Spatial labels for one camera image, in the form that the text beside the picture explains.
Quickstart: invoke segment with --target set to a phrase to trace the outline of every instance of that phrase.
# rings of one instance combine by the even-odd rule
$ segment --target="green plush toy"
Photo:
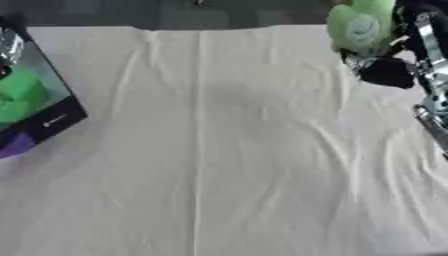
[[[392,14],[396,0],[353,0],[335,6],[328,16],[328,33],[334,50],[376,55],[393,40]]]
[[[26,68],[15,65],[0,79],[0,123],[23,120],[39,110],[49,99],[40,79]]]

